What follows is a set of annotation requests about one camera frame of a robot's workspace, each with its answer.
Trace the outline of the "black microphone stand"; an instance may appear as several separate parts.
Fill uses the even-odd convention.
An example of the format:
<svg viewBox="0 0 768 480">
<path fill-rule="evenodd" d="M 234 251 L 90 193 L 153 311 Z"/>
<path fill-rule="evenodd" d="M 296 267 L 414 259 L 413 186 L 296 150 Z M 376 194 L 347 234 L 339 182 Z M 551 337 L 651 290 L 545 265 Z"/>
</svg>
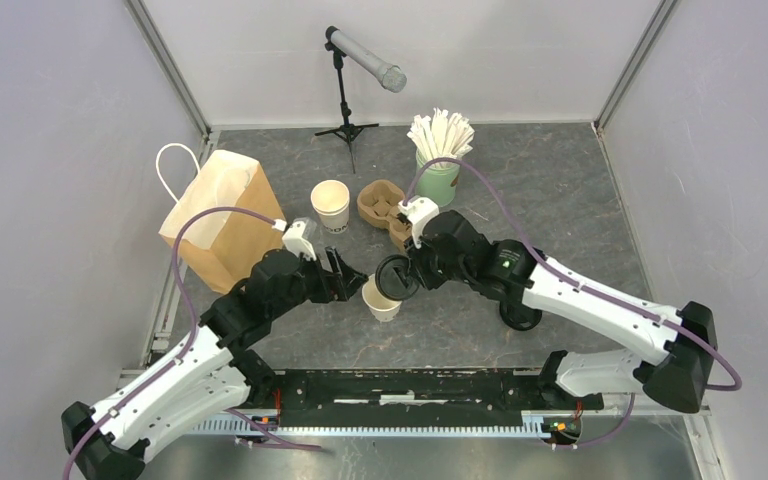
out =
<svg viewBox="0 0 768 480">
<path fill-rule="evenodd" d="M 338 90 L 340 95 L 339 108 L 340 108 L 342 123 L 335 128 L 316 132 L 314 136 L 322 137 L 326 135 L 334 135 L 335 137 L 343 141 L 346 144 L 349 151 L 351 170 L 353 173 L 355 173 L 356 172 L 356 153 L 354 149 L 354 141 L 360 136 L 360 134 L 364 130 L 379 127 L 379 124 L 370 123 L 370 124 L 355 125 L 351 122 L 350 116 L 352 114 L 352 110 L 349 107 L 348 101 L 346 98 L 344 78 L 343 78 L 344 58 L 346 57 L 346 55 L 331 41 L 327 41 L 324 45 L 324 48 L 326 51 L 332 54 L 332 63 L 336 71 Z"/>
</svg>

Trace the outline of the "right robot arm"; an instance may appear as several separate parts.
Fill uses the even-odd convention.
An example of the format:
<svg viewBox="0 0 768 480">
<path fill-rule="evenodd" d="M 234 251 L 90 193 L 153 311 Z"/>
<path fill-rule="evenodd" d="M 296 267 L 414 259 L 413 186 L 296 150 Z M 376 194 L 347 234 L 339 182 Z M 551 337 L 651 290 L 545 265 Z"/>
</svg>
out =
<svg viewBox="0 0 768 480">
<path fill-rule="evenodd" d="M 700 411 L 717 349 L 712 311 L 695 301 L 677 308 L 648 302 L 574 273 L 519 240 L 489 241 L 456 211 L 443 212 L 405 242 L 402 255 L 375 274 L 382 294 L 407 300 L 419 289 L 460 282 L 498 304 L 510 328 L 535 328 L 544 313 L 603 335 L 620 349 L 560 350 L 543 365 L 540 400 L 562 408 L 574 398 L 644 394 L 682 413 Z"/>
</svg>

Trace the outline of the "brown pulp cup carrier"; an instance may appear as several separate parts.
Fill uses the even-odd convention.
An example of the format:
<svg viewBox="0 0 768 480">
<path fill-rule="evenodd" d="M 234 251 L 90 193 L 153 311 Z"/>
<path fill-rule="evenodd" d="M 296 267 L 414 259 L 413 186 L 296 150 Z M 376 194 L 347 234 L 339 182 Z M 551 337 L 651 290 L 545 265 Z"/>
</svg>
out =
<svg viewBox="0 0 768 480">
<path fill-rule="evenodd" d="M 360 217 L 373 227 L 386 230 L 401 253 L 412 238 L 412 226 L 398 207 L 404 199 L 405 194 L 398 186 L 379 179 L 364 187 L 356 201 Z"/>
</svg>

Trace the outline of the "brown paper bag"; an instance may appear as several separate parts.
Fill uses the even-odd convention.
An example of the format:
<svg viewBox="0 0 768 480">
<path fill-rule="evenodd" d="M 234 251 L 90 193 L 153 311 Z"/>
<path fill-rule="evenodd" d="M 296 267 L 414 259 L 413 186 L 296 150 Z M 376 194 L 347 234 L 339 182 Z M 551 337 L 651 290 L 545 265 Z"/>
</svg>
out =
<svg viewBox="0 0 768 480">
<path fill-rule="evenodd" d="M 250 275 L 264 254 L 282 247 L 282 233 L 270 222 L 285 216 L 260 162 L 219 149 L 175 199 L 159 235 L 172 245 L 186 221 L 214 207 L 244 208 L 267 218 L 217 212 L 187 229 L 178 255 L 211 290 L 225 294 Z"/>
</svg>

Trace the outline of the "grey microphone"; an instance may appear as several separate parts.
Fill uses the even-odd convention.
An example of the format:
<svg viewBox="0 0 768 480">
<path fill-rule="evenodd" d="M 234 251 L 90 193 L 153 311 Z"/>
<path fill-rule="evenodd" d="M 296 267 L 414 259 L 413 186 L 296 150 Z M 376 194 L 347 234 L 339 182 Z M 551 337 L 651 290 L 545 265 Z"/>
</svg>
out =
<svg viewBox="0 0 768 480">
<path fill-rule="evenodd" d="M 329 44 L 371 74 L 387 91 L 400 93 L 407 85 L 407 76 L 398 65 L 389 63 L 334 26 L 326 29 Z"/>
</svg>

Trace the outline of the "black plastic cup lid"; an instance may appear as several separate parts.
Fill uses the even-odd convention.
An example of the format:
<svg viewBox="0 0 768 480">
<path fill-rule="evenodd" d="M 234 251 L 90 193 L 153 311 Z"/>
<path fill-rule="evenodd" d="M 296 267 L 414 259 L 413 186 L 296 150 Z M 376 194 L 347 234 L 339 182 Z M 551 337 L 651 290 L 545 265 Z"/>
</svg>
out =
<svg viewBox="0 0 768 480">
<path fill-rule="evenodd" d="M 378 291 L 393 301 L 405 301 L 419 289 L 411 273 L 410 260 L 404 255 L 385 257 L 376 269 L 375 283 Z"/>
</svg>

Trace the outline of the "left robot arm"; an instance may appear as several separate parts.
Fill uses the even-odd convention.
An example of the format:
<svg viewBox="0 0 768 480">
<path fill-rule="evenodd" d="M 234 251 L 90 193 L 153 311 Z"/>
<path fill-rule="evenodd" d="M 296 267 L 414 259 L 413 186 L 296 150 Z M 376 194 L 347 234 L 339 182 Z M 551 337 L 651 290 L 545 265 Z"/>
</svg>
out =
<svg viewBox="0 0 768 480">
<path fill-rule="evenodd" d="M 205 419 L 246 403 L 266 405 L 275 374 L 252 349 L 279 317 L 305 303 L 345 302 L 367 283 L 332 247 L 329 265 L 271 250 L 204 312 L 195 331 L 118 392 L 61 415 L 67 471 L 87 479 L 136 479 Z"/>
</svg>

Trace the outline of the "white paper cup printed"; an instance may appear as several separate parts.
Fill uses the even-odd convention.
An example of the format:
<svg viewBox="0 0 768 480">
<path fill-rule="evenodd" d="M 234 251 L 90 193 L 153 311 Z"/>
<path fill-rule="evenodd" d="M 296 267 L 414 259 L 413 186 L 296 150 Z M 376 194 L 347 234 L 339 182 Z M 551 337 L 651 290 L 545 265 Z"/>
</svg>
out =
<svg viewBox="0 0 768 480">
<path fill-rule="evenodd" d="M 338 180 L 322 181 L 310 193 L 312 207 L 321 225 L 332 234 L 341 234 L 347 229 L 350 200 L 349 188 Z"/>
</svg>

